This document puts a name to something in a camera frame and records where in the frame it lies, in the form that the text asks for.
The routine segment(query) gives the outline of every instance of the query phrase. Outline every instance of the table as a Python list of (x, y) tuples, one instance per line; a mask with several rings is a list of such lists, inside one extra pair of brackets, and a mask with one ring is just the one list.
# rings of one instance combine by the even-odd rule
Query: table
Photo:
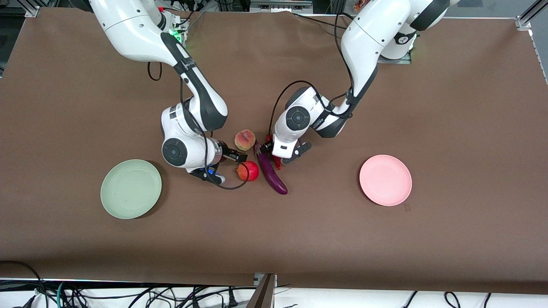
[[(415, 45), (411, 65), (379, 65), (337, 138), (305, 135), (312, 150), (279, 172), (287, 196), (262, 177), (222, 191), (161, 156), (175, 72), (153, 82), (91, 13), (42, 9), (0, 81), (0, 259), (48, 278), (238, 285), (276, 272), (294, 287), (548, 293), (548, 87), (529, 35), (444, 19)], [(327, 97), (349, 86), (332, 28), (289, 13), (206, 13), (187, 48), (228, 105), (215, 137), (229, 145), (242, 129), (262, 140), (294, 80)], [(377, 154), (409, 167), (405, 204), (359, 189)], [(133, 158), (159, 169), (163, 191), (145, 217), (119, 220), (100, 186)], [(2, 273), (15, 275), (27, 273)]]

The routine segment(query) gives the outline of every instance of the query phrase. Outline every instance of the purple eggplant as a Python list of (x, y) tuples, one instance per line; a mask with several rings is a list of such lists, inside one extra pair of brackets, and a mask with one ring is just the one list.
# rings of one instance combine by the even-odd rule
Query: purple eggplant
[(261, 167), (261, 171), (264, 174), (266, 181), (277, 193), (287, 195), (287, 187), (282, 180), (279, 179), (278, 175), (274, 171), (274, 168), (272, 167), (272, 164), (270, 163), (268, 156), (263, 153), (261, 147), (262, 144), (255, 142), (253, 151), (259, 161), (259, 166)]

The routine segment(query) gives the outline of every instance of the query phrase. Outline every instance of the plug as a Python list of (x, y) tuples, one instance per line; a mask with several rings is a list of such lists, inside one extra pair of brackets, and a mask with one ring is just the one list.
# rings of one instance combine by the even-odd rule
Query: plug
[(232, 291), (232, 288), (229, 287), (229, 308), (238, 306), (238, 302), (234, 298), (234, 292)]

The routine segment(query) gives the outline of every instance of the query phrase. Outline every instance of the metal frame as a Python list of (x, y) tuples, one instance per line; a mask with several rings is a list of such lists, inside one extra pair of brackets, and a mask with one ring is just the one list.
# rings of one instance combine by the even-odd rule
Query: metal frame
[(40, 7), (47, 7), (42, 0), (17, 0), (23, 10), (25, 10), (25, 17), (36, 17), (40, 11)]
[(520, 31), (527, 31), (531, 28), (531, 20), (548, 6), (548, 0), (536, 0), (531, 6), (516, 17), (516, 27)]
[(246, 308), (272, 308), (277, 279), (276, 274), (255, 273), (253, 285), (259, 282), (259, 286), (253, 292)]

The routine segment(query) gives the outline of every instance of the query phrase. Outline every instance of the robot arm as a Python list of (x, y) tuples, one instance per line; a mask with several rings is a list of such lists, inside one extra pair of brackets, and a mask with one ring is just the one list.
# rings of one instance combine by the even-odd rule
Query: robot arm
[(192, 57), (171, 34), (178, 16), (160, 12), (153, 0), (90, 0), (93, 12), (114, 48), (135, 61), (158, 61), (172, 66), (193, 97), (188, 108), (207, 132), (225, 124), (228, 110)]
[[(193, 93), (191, 98), (162, 113), (164, 159), (202, 180), (224, 182), (224, 177), (216, 173), (217, 164), (227, 157), (245, 161), (247, 155), (229, 149), (222, 141), (200, 136), (202, 131), (223, 127), (228, 110), (192, 57), (171, 34), (181, 24), (180, 17), (161, 12), (153, 0), (90, 0), (90, 4), (121, 55), (130, 60), (158, 61), (172, 66)], [(205, 165), (213, 166), (215, 171), (209, 167), (206, 170)]]
[[(394, 56), (407, 48), (398, 57), (401, 58), (413, 43), (416, 30), (422, 31), (436, 24), (447, 11), (449, 3), (449, 0), (369, 2), (352, 20), (341, 39), (342, 57), (349, 67), (353, 87), (348, 89), (339, 106), (330, 104), (313, 88), (297, 90), (274, 126), (272, 154), (286, 159), (299, 155), (295, 145), (308, 127), (323, 138), (337, 136), (373, 82), (379, 55), (386, 53)], [(407, 38), (404, 47), (396, 44), (402, 36)]]

